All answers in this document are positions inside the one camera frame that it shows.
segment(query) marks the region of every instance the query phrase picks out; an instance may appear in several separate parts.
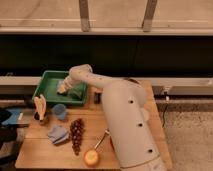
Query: yellow object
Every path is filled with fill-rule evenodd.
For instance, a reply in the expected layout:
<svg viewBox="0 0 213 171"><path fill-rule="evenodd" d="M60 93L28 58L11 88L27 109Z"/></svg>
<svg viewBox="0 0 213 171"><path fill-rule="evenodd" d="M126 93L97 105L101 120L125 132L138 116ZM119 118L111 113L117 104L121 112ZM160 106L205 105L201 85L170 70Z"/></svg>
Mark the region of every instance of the yellow object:
<svg viewBox="0 0 213 171"><path fill-rule="evenodd" d="M84 155L84 162L87 166L95 167L99 162L99 154L95 149L88 150Z"/></svg>
<svg viewBox="0 0 213 171"><path fill-rule="evenodd" d="M42 94L40 94L40 98L34 97L34 103L36 106L36 111L39 114L39 120L42 122L46 113L46 99Z"/></svg>

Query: food item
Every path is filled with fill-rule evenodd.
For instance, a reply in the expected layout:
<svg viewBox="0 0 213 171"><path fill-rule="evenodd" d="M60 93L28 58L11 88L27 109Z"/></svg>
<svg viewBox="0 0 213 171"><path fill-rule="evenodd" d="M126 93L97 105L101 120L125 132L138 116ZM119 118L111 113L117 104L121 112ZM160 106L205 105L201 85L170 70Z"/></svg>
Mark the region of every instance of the food item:
<svg viewBox="0 0 213 171"><path fill-rule="evenodd" d="M48 122L46 114L46 99L43 94L40 94L40 97L34 97L34 103L36 106L36 113L34 118L39 120L41 125L44 125Z"/></svg>
<svg viewBox="0 0 213 171"><path fill-rule="evenodd" d="M89 167L97 166L99 159L99 154L95 149L88 150L84 155L84 162Z"/></svg>
<svg viewBox="0 0 213 171"><path fill-rule="evenodd" d="M75 155L81 151L82 138L84 133L84 122L81 118L74 120L70 125L72 149Z"/></svg>
<svg viewBox="0 0 213 171"><path fill-rule="evenodd" d="M59 83L58 83L57 93L58 93L58 94L62 94L62 95L67 94L67 89L66 89L65 85L62 84L61 81L59 81Z"/></svg>

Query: black wall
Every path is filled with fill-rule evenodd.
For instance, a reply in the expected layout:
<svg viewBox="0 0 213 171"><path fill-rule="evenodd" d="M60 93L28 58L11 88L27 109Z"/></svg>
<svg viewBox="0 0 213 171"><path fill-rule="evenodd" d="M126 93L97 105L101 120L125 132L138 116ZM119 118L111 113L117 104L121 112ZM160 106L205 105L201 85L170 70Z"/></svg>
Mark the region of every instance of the black wall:
<svg viewBox="0 0 213 171"><path fill-rule="evenodd" d="M213 37L0 35L0 75L84 63L112 76L212 76Z"/></svg>

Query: gray floor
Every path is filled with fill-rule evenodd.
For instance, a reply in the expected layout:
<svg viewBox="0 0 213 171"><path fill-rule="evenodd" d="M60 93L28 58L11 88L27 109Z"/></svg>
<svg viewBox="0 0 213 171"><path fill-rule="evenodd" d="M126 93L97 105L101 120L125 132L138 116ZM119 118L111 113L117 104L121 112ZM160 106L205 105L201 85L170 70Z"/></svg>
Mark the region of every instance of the gray floor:
<svg viewBox="0 0 213 171"><path fill-rule="evenodd" d="M213 99L157 100L157 106L173 160L170 171L212 171ZM21 140L25 130L19 131ZM3 168L14 170L12 163Z"/></svg>

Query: blue object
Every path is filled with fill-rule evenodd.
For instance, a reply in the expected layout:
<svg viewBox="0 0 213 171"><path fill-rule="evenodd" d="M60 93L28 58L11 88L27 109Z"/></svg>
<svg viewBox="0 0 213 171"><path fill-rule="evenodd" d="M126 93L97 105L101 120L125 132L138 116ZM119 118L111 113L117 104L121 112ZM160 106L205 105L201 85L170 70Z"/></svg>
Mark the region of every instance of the blue object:
<svg viewBox="0 0 213 171"><path fill-rule="evenodd" d="M21 109L7 109L9 112L12 113L12 115L5 120L4 122L2 122L2 125L14 125L17 124L18 121L18 117L21 113Z"/></svg>
<svg viewBox="0 0 213 171"><path fill-rule="evenodd" d="M59 120L66 119L67 113L66 113L66 106L64 104L57 104L53 106L52 112Z"/></svg>
<svg viewBox="0 0 213 171"><path fill-rule="evenodd" d="M54 125L47 133L47 136L53 144L59 144L69 139L68 131L60 125Z"/></svg>

